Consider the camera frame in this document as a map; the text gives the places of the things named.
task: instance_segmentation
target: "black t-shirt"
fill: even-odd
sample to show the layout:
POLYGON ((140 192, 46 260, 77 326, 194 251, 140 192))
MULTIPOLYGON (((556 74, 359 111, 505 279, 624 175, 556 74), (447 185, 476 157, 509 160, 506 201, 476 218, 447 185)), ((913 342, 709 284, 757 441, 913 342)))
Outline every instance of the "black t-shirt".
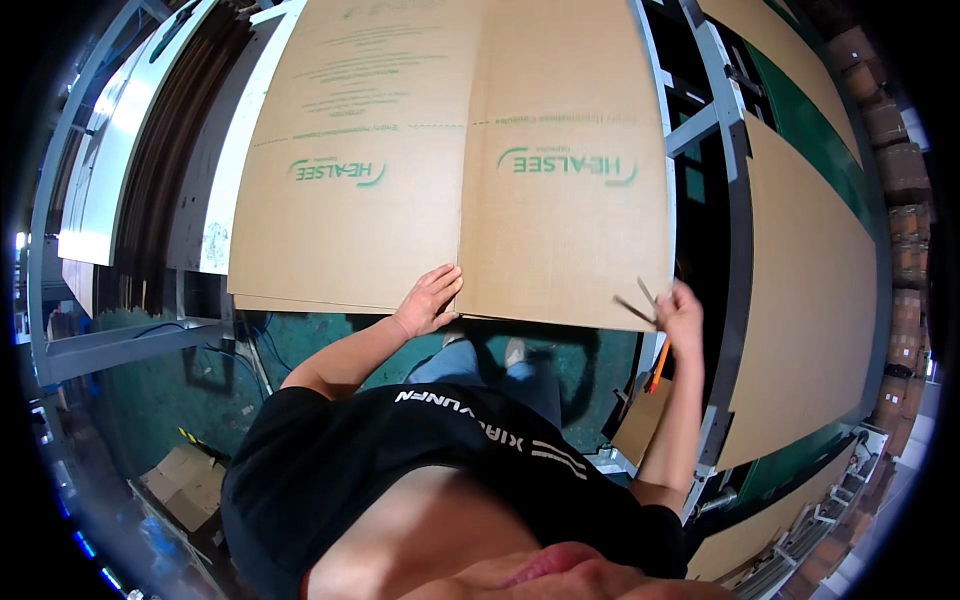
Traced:
POLYGON ((430 465, 468 473, 544 546, 580 541, 650 576, 686 574, 672 511, 640 506, 526 406, 440 383, 336 402, 306 388, 270 396, 224 480, 233 559, 261 597, 295 598, 313 564, 382 493, 430 465))

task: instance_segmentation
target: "man's right hand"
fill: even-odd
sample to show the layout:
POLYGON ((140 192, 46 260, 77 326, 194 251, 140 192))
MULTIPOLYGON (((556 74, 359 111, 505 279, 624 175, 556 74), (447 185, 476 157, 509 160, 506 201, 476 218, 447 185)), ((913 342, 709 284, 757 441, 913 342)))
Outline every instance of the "man's right hand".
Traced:
POLYGON ((657 317, 678 362, 703 360, 704 307, 690 286, 675 280, 672 294, 657 296, 657 317))

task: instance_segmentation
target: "blue cable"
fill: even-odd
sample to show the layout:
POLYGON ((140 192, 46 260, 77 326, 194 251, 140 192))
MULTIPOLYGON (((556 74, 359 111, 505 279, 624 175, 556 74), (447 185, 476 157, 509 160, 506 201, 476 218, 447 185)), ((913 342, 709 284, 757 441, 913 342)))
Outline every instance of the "blue cable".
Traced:
POLYGON ((161 324, 159 324, 159 325, 154 325, 153 327, 150 327, 149 329, 144 329, 143 331, 141 331, 141 332, 137 333, 136 335, 134 335, 131 339, 135 340, 136 338, 138 338, 138 337, 140 337, 140 336, 142 336, 142 335, 146 335, 146 334, 150 333, 151 331, 156 331, 157 329, 160 329, 161 327, 166 327, 167 325, 174 325, 174 326, 179 327, 180 329, 186 329, 186 327, 184 327, 183 325, 181 325, 181 324, 179 324, 179 323, 174 323, 174 322, 161 323, 161 324))
POLYGON ((276 360, 284 370, 287 372, 292 372, 293 369, 288 367, 287 364, 280 359, 280 357, 276 354, 276 350, 270 348, 270 343, 267 341, 266 335, 264 333, 260 333, 260 330, 256 327, 251 326, 251 329, 256 333, 257 338, 264 340, 263 347, 267 349, 267 352, 271 355, 271 357, 273 357, 273 359, 276 360))
POLYGON ((223 354, 224 356, 229 356, 233 360, 243 365, 243 368, 247 370, 247 372, 251 375, 251 377, 253 377, 253 381, 256 383, 256 390, 260 393, 260 404, 263 404, 264 400, 266 399, 263 397, 263 387, 260 386, 260 379, 256 376, 256 373, 253 372, 253 368, 249 364, 247 364, 247 361, 243 360, 240 356, 237 356, 236 354, 230 354, 229 352, 224 352, 219 348, 214 348, 210 344, 207 344, 205 346, 200 346, 200 348, 203 348, 205 350, 210 350, 211 352, 217 352, 218 354, 223 354))

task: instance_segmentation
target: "blue jeans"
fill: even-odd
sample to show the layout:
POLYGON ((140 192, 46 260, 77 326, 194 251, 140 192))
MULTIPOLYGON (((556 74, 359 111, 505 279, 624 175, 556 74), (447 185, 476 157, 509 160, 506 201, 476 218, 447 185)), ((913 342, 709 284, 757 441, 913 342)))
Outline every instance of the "blue jeans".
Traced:
MULTIPOLYGON (((488 387, 480 378, 477 352, 469 340, 457 340, 414 369, 404 383, 455 383, 488 387)), ((560 386, 546 360, 524 360, 512 365, 503 380, 489 386, 525 405, 560 429, 560 386)))

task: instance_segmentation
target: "cardboard sheet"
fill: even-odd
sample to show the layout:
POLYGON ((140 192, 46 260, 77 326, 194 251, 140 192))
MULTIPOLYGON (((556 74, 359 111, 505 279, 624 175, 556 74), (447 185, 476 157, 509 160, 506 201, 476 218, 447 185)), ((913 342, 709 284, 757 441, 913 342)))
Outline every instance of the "cardboard sheet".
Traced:
POLYGON ((457 310, 646 325, 612 297, 646 305, 638 275, 668 291, 664 156, 626 3, 491 2, 470 104, 457 310))
POLYGON ((717 470, 779 450, 856 407, 876 321, 870 235, 790 144, 753 115, 746 122, 754 282, 717 470))
POLYGON ((627 3, 309 2, 253 133, 228 290, 389 311, 459 259, 461 313, 645 330, 612 296, 668 290, 668 202, 627 3))
POLYGON ((247 154, 231 293, 396 308, 456 260, 483 9, 306 4, 247 154))
POLYGON ((238 310, 267 310, 294 313, 345 313, 348 315, 390 315, 392 308, 374 308, 372 306, 353 306, 351 304, 333 304, 331 302, 310 302, 307 300, 285 300, 283 298, 263 298, 260 296, 233 295, 233 306, 238 310))
POLYGON ((715 581, 767 549, 793 526, 805 504, 816 504, 840 483, 855 441, 796 490, 730 529, 710 536, 687 565, 686 578, 715 581))
POLYGON ((611 440, 613 447, 626 456, 635 467, 640 466, 647 446, 654 438, 657 423, 660 422, 660 415, 663 413, 663 407, 672 389, 673 382, 669 379, 661 379, 657 390, 652 394, 644 394, 641 388, 611 440))
POLYGON ((764 0, 700 0, 700 6, 786 73, 824 114, 857 163, 863 164, 850 118, 827 68, 789 23, 764 0))

